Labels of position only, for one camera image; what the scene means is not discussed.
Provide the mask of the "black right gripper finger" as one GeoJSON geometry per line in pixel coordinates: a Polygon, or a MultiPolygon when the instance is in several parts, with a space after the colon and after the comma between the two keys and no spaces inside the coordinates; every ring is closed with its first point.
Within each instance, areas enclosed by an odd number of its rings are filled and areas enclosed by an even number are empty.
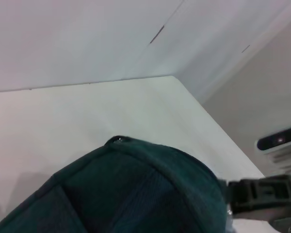
{"type": "Polygon", "coordinates": [[[234,214],[291,205],[291,175],[231,181],[226,200],[234,214]]]}

